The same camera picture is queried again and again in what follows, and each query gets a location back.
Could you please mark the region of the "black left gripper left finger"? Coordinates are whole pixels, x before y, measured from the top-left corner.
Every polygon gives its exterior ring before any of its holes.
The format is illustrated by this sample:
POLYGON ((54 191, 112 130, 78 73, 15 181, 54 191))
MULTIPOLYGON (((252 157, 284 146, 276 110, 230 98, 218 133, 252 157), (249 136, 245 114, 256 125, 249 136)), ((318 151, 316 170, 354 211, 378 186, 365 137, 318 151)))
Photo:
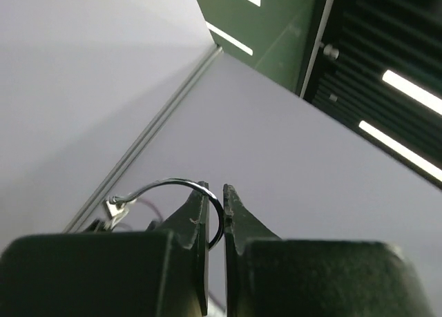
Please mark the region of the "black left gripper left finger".
POLYGON ((209 199, 153 230, 17 238, 1 254, 2 316, 205 316, 209 199))

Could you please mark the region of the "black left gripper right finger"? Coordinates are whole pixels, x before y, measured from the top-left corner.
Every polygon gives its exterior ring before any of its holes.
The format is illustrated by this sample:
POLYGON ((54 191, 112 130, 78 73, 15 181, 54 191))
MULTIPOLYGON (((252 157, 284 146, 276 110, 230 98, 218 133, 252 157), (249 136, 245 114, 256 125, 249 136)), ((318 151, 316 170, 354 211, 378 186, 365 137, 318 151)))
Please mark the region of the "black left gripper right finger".
POLYGON ((395 245, 283 239, 225 184, 229 316, 433 316, 413 264, 395 245))

